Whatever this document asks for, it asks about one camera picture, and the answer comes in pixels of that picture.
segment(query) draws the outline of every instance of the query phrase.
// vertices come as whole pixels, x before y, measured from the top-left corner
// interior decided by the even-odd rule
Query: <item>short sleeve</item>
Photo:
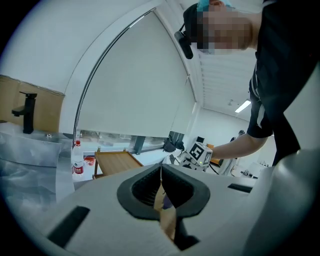
[[[272,135],[272,126],[265,112],[265,108],[252,92],[251,100],[251,117],[247,133],[254,138],[266,138]]]

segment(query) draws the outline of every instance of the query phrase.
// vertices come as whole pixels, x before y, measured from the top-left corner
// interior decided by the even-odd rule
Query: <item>faucet handle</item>
[[[35,99],[37,97],[37,93],[28,92],[28,91],[19,91],[21,94],[25,94],[28,99]]]

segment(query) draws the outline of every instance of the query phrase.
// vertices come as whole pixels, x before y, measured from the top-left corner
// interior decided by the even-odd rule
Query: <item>black shirt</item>
[[[304,17],[288,1],[263,2],[256,64],[249,82],[251,118],[247,133],[266,138],[274,133],[273,165],[300,149],[284,111],[299,94],[317,63],[312,13]]]

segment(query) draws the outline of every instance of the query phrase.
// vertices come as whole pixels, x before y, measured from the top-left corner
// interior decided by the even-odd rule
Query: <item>headset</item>
[[[183,50],[184,56],[191,60],[194,56],[192,50],[191,50],[191,43],[188,40],[188,37],[186,36],[185,32],[182,32],[182,29],[184,28],[185,24],[183,23],[182,27],[179,29],[179,31],[174,33],[175,39],[178,41],[180,47]]]

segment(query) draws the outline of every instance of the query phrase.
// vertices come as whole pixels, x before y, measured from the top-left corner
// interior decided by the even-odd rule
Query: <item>black faucet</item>
[[[12,109],[12,114],[15,117],[23,116],[23,133],[31,134],[34,131],[34,111],[37,94],[33,92],[24,92],[25,94],[24,106],[18,106]]]

